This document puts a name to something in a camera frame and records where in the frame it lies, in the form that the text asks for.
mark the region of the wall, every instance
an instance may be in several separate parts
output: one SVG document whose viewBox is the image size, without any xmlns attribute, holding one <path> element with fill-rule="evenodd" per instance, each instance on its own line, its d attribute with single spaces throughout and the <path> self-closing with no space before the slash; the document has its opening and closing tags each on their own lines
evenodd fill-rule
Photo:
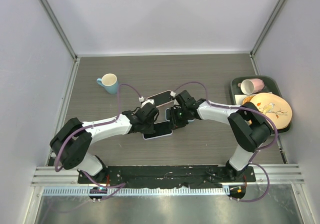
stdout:
<svg viewBox="0 0 320 224">
<path fill-rule="evenodd" d="M 273 77 L 291 104 L 292 130 L 281 136 L 290 162 L 299 163 L 319 219 L 320 0 L 288 0 L 257 54 L 261 74 Z"/>
<path fill-rule="evenodd" d="M 38 0 L 0 0 L 0 223 L 23 222 L 72 60 Z"/>
<path fill-rule="evenodd" d="M 249 52 L 277 0 L 48 0 L 80 55 Z"/>
</svg>

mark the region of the black mounting plate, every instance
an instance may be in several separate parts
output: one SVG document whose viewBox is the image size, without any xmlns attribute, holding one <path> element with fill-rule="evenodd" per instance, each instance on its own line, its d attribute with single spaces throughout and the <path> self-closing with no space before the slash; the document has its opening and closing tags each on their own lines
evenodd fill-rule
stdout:
<svg viewBox="0 0 320 224">
<path fill-rule="evenodd" d="M 256 181 L 253 170 L 251 166 L 245 169 L 243 174 L 247 182 Z M 125 188 L 217 188 L 221 187 L 221 182 L 244 182 L 243 176 L 231 180 L 226 176 L 226 167 L 218 165 L 108 166 L 108 174 L 110 185 L 125 182 Z M 79 176 L 78 183 L 91 182 L 85 176 Z"/>
</svg>

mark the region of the smartphone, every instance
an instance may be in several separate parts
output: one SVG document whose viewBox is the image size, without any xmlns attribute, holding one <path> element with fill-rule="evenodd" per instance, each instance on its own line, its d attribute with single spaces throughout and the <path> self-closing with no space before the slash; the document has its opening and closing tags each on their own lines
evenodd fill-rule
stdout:
<svg viewBox="0 0 320 224">
<path fill-rule="evenodd" d="M 156 107 L 159 107 L 159 106 L 168 104 L 173 101 L 170 93 L 171 93 L 171 90 L 166 90 L 166 91 L 163 91 L 163 92 L 158 93 L 156 95 L 152 95 L 152 96 L 148 97 L 147 100 L 148 99 L 154 100 L 154 105 Z"/>
<path fill-rule="evenodd" d="M 165 120 L 166 121 L 170 121 L 170 109 L 169 108 L 167 108 L 166 110 L 166 113 L 165 113 Z"/>
<path fill-rule="evenodd" d="M 145 140 L 155 139 L 163 136 L 172 135 L 173 131 L 170 129 L 169 122 L 161 122 L 154 124 L 154 133 L 153 134 L 142 134 Z"/>
</svg>

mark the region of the gray wood tabletop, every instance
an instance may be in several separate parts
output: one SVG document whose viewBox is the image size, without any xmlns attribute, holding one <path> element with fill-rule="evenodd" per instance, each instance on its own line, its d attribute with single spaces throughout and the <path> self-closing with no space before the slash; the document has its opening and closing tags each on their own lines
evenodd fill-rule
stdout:
<svg viewBox="0 0 320 224">
<path fill-rule="evenodd" d="M 144 97 L 165 90 L 174 90 L 188 81 L 203 82 L 209 99 L 230 104 L 230 81 L 240 76 L 254 75 L 249 54 L 170 55 L 81 58 L 66 120 L 95 121 L 117 115 L 117 97 L 97 84 L 97 78 L 114 73 L 120 83 L 136 87 Z M 187 89 L 195 99 L 205 98 L 201 85 L 189 84 Z M 120 91 L 121 111 L 140 105 L 137 94 L 124 86 Z M 160 107 L 158 122 L 165 120 L 165 108 Z M 196 120 L 173 135 L 143 140 L 135 133 L 101 140 L 89 148 L 106 165 L 184 165 L 225 164 L 237 146 L 228 125 L 215 121 Z M 278 146 L 259 153 L 255 162 L 283 163 Z"/>
</svg>

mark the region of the mug handle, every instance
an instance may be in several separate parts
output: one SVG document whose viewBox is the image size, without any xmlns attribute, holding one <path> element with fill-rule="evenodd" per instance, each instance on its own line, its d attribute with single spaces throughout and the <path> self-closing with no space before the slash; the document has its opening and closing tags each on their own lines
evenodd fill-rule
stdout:
<svg viewBox="0 0 320 224">
<path fill-rule="evenodd" d="M 102 87 L 104 87 L 103 83 L 102 83 L 102 79 L 101 78 L 97 78 L 96 82 L 98 84 L 100 84 Z"/>
</svg>

